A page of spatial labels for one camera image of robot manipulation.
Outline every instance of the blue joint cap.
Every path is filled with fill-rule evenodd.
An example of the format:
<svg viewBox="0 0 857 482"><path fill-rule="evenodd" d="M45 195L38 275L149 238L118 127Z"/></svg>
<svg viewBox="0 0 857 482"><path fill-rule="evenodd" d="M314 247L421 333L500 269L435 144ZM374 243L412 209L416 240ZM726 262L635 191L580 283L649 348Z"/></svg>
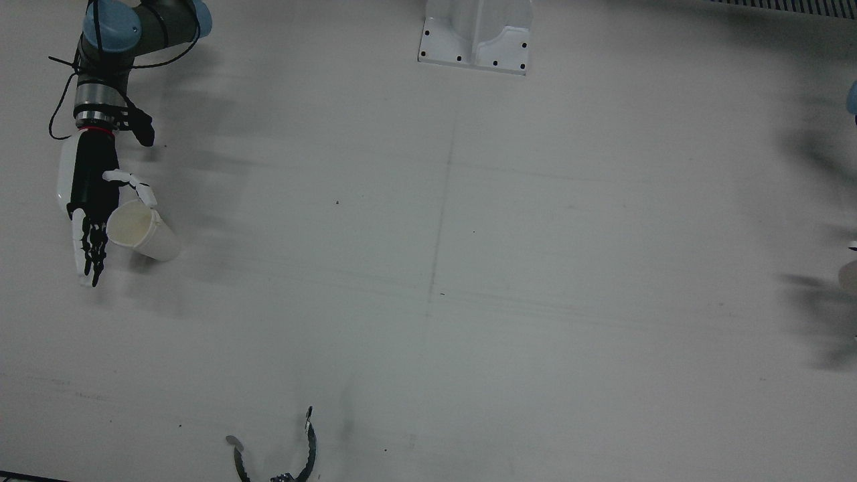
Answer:
<svg viewBox="0 0 857 482"><path fill-rule="evenodd" d="M196 20L200 21L200 39L212 32L212 13L202 0L194 0L196 9Z"/></svg>
<svg viewBox="0 0 857 482"><path fill-rule="evenodd" d="M128 5L117 0L96 0L99 3L99 25L101 47L108 53L129 51L140 41L143 27L140 17ZM95 34L95 3L87 8L83 19L83 36L87 42L98 48L99 40Z"/></svg>
<svg viewBox="0 0 857 482"><path fill-rule="evenodd" d="M848 91L848 100L845 101L845 106L849 112L857 116L857 81L851 84L851 90Z"/></svg>

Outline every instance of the table surface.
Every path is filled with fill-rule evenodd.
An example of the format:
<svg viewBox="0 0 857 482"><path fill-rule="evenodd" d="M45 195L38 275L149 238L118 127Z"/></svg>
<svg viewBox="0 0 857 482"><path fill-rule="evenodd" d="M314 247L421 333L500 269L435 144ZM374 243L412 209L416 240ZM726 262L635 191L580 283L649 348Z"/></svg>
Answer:
<svg viewBox="0 0 857 482"><path fill-rule="evenodd" d="M417 0L207 3L117 142L183 252L95 289L84 2L0 3L0 469L235 481L232 434L265 480L312 405L322 481L853 477L857 23L537 0L524 77L417 62Z"/></svg>

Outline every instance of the white cup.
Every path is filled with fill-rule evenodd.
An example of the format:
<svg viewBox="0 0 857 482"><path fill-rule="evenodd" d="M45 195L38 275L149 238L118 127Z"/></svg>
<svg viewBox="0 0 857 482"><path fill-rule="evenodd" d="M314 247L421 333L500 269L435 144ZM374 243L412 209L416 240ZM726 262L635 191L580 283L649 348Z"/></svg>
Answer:
<svg viewBox="0 0 857 482"><path fill-rule="evenodd" d="M171 260L182 248L158 211L139 200L126 202L113 211L107 220L107 238L158 261Z"/></svg>

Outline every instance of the white robotic finger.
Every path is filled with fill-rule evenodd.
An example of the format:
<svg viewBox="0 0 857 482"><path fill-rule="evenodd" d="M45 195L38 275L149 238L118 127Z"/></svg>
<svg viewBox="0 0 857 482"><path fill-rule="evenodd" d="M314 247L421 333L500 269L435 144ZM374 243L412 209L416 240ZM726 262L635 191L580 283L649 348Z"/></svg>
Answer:
<svg viewBox="0 0 857 482"><path fill-rule="evenodd" d="M105 171L102 174L101 178L105 181L115 181L122 183L123 185L131 186L137 196L140 197L140 200L143 201L143 204L147 205L150 208L154 208L158 205L158 200L155 199L155 194L152 192L152 187L149 184L141 181L137 176L131 174L130 172L125 172L120 169L115 169L113 171Z"/></svg>
<svg viewBox="0 0 857 482"><path fill-rule="evenodd" d="M69 215L66 211L66 205L71 200L71 185L75 179L77 145L81 141L83 132L83 130L78 130L63 142L63 150L60 153L59 172L57 173L57 203L65 215Z"/></svg>
<svg viewBox="0 0 857 482"><path fill-rule="evenodd" d="M77 280L82 285L88 285L87 280L87 254L83 250L83 238L87 235L83 231L83 219L87 216L83 209L75 209L71 214L71 242L75 248L75 266L77 269Z"/></svg>

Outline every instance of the robotic arm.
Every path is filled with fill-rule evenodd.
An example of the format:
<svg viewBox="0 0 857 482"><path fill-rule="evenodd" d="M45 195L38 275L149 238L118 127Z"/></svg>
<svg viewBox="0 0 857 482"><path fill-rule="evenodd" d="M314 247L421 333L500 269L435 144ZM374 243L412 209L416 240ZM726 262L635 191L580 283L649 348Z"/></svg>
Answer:
<svg viewBox="0 0 857 482"><path fill-rule="evenodd" d="M118 206L119 188L128 185L147 206L156 204L148 184L119 169L117 131L131 130L143 146L154 144L152 118L127 94L130 71L178 60L211 28L211 13L201 0L141 0L134 8L117 0L89 0L75 60L67 63L78 76L78 132L63 145L57 180L60 208L72 221L81 281L92 276L92 286L98 284L107 220ZM137 56L186 42L190 47L168 62L134 65Z"/></svg>

